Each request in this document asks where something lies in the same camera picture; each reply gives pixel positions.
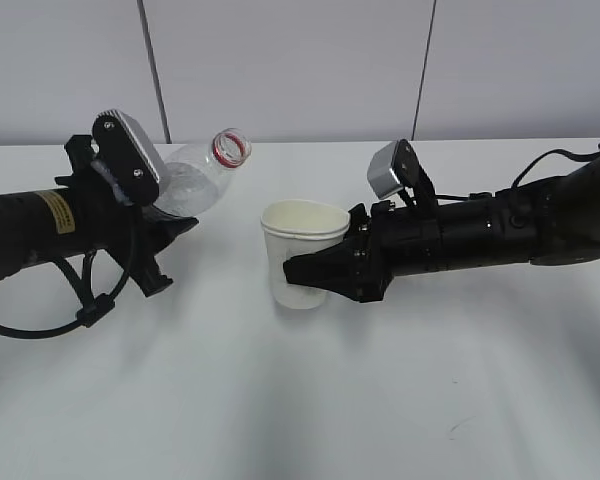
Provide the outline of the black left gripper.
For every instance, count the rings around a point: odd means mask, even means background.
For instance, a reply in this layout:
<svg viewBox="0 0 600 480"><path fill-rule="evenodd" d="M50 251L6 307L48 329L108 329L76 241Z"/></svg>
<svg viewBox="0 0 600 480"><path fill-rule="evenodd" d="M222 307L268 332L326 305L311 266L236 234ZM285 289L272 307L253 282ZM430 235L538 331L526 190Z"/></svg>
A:
<svg viewBox="0 0 600 480"><path fill-rule="evenodd" d="M91 166L96 160L91 136L74 135L64 149L72 174L56 178L57 192L71 209L77 250L106 251L147 297L171 286L173 280L161 272L156 255L199 220L168 214L155 206L119 203L110 183Z"/></svg>

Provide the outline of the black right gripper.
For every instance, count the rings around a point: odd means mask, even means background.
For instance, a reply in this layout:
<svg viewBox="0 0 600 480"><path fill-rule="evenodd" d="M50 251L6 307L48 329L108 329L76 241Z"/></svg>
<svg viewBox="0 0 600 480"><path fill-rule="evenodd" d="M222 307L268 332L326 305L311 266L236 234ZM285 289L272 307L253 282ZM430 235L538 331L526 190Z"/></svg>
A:
<svg viewBox="0 0 600 480"><path fill-rule="evenodd" d="M330 291L360 303L381 301L399 276L443 269L438 219L416 210L379 202L370 211L360 203L349 210L345 244L296 255L283 263L291 285Z"/></svg>

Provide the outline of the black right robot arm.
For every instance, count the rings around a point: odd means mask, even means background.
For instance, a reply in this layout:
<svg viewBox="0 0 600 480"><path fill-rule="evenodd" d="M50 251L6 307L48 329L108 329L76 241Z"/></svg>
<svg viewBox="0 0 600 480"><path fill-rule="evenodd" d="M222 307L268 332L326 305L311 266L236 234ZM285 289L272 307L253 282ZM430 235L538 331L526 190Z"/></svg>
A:
<svg viewBox="0 0 600 480"><path fill-rule="evenodd" d="M288 283L360 303L383 299L391 281L509 264L562 266L600 259L600 143L568 175L530 183L516 177L495 193L441 195L412 145L377 151L367 180L378 201L358 204L341 242L283 264Z"/></svg>

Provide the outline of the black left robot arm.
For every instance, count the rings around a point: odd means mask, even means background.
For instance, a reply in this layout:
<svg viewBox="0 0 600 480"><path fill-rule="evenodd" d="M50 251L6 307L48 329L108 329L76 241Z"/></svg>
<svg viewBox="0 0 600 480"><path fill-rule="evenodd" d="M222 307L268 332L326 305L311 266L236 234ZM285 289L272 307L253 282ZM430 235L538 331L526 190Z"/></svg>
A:
<svg viewBox="0 0 600 480"><path fill-rule="evenodd" d="M197 219L119 203L91 166L97 158L92 142L89 135L74 135L66 143L73 172L58 178L58 188L0 195L0 281L58 258L103 250L145 296L171 285L155 257Z"/></svg>

